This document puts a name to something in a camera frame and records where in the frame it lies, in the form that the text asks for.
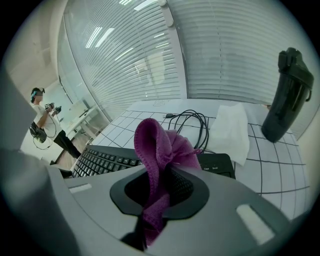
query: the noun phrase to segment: tissue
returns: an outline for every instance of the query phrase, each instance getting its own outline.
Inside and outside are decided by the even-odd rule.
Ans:
[[[244,106],[221,105],[209,131],[207,149],[226,153],[232,161],[244,165],[250,148],[248,118]]]

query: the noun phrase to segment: person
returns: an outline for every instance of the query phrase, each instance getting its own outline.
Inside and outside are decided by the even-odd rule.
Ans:
[[[61,148],[67,151],[72,157],[77,159],[81,153],[73,145],[71,140],[66,136],[66,132],[62,130],[61,126],[54,118],[57,114],[56,110],[53,111],[49,105],[47,109],[40,106],[40,102],[43,100],[43,92],[39,88],[33,88],[31,92],[32,108],[36,112],[34,119],[35,124],[39,128],[43,128],[47,137],[51,138],[54,143],[58,144]]]

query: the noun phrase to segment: white table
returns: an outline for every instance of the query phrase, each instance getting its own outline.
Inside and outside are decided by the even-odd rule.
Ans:
[[[97,136],[84,124],[84,121],[90,116],[90,114],[95,111],[95,108],[91,108],[88,110],[87,113],[83,114],[81,117],[77,117],[70,122],[66,129],[66,136],[68,136],[73,130],[75,130],[78,126],[81,128],[93,139]]]
[[[220,105],[232,106],[237,103],[212,99],[139,101],[109,124],[92,145],[134,149],[135,130],[142,120],[156,119],[167,130],[170,119],[163,118],[163,115],[179,114],[188,109],[208,117],[210,128]],[[235,177],[281,209],[292,220],[307,211],[310,205],[306,165],[302,163],[296,138],[289,130],[277,143],[269,142],[261,132],[268,109],[251,103],[243,103],[243,106],[248,118],[250,150],[244,166],[232,162]],[[185,122],[180,134],[195,145],[199,128],[199,121],[191,117]]]

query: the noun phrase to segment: window blinds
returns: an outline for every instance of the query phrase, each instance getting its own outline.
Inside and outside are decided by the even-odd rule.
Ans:
[[[111,119],[136,101],[180,98],[157,1],[70,0],[64,20],[81,75]]]
[[[58,73],[67,95],[73,103],[83,101],[92,108],[96,103],[90,94],[72,55],[64,19],[62,19],[58,37]]]
[[[291,127],[298,138],[319,107],[319,57],[293,15],[277,1],[167,0],[183,46],[188,97],[271,104],[278,55],[302,52],[314,75],[312,99]]]

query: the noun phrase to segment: black keyboard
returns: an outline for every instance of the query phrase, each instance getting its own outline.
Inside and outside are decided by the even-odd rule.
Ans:
[[[227,154],[197,154],[203,171],[235,179],[235,172]],[[76,162],[72,174],[75,178],[107,174],[142,165],[134,149],[87,145]]]

